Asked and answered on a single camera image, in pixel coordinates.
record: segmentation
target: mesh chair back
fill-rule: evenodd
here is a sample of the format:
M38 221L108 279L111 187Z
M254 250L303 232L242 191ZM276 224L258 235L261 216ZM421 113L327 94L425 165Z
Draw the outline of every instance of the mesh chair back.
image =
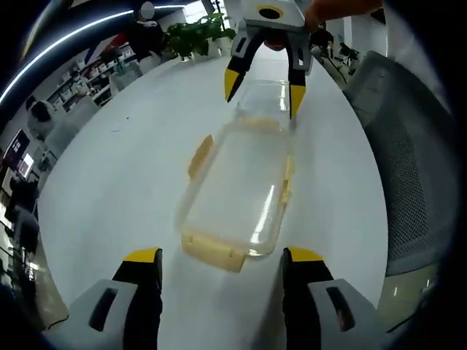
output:
M370 52L344 92L373 149L385 192L387 276L436 263L460 208L456 124L426 86Z

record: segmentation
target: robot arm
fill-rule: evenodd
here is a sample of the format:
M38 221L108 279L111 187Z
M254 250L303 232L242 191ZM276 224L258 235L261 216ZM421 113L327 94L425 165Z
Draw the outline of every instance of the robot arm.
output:
M250 70L256 51L271 36L281 37L289 57L290 118L306 92L305 76L311 69L309 33L302 10L309 0L244 0L244 21L232 44L232 59L225 72L225 99L233 98Z

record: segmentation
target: white tabletop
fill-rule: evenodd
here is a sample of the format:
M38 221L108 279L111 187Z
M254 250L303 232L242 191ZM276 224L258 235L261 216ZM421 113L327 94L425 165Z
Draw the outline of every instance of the white tabletop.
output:
M270 57L261 52L249 78L285 74L260 61ZM334 278L375 306L382 290L387 220L377 165L355 113L316 62L297 116L292 198L274 252L247 260L239 274L183 253L174 213L188 165L236 106L224 101L227 63L171 61L135 81L77 135L39 199L47 262L67 305L112 278L129 252L163 249L161 349L266 349L266 341L284 349L274 281L289 245L322 254Z

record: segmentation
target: potted plant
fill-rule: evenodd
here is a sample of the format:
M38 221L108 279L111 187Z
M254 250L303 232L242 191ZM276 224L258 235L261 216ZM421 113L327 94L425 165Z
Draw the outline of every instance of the potted plant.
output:
M219 49L225 55L236 33L233 29L223 30L223 16L223 13L215 13L202 17L196 23L170 26L167 29L170 48L183 58L190 58L193 53L199 61L218 57Z
M198 21L207 26L207 37L216 44L222 56L230 55L232 40L236 36L235 30L223 27L223 23L228 19L229 17L224 17L223 13L212 13Z

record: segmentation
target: ceiling light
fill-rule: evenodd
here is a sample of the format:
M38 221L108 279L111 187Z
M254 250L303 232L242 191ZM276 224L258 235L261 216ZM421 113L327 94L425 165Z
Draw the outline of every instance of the ceiling light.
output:
M154 6L155 9L183 9L185 8L185 5L162 5L162 6ZM31 62L29 62L21 71L16 75L16 77L11 81L11 83L8 84L7 88L5 91L1 94L0 96L0 104L3 102L3 100L7 97L8 93L13 89L13 87L16 85L16 83L21 79L21 77L34 65L36 64L42 57L44 57L49 51L53 50L55 47L60 45L61 43L65 42L67 39L70 39L71 37L75 36L76 34L80 33L81 31L84 31L90 27L94 27L95 25L99 23L103 23L107 20L111 20L113 18L118 18L124 15L129 15L133 13L133 10L125 11L125 12L120 12L116 13L114 15L110 15L104 18L101 18L100 20L95 20L94 22L91 22L87 24L86 26L83 26L81 28L78 28L71 33L65 35L64 37L60 38L53 44L51 44L49 47L47 47L44 51L42 51L40 54L38 54Z

